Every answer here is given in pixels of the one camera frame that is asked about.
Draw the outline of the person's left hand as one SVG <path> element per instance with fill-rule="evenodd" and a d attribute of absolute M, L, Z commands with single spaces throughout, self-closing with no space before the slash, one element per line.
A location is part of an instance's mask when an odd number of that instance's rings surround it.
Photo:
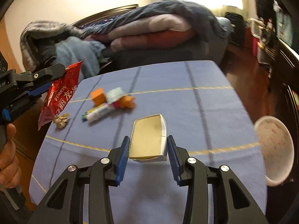
<path fill-rule="evenodd" d="M 1 173 L 0 182 L 5 188 L 16 187 L 21 180 L 22 171 L 19 166 L 19 160 L 16 156 L 16 146 L 13 142 L 13 136 L 16 133 L 16 127 L 13 124 L 7 125 L 7 142 L 1 151 Z"/>

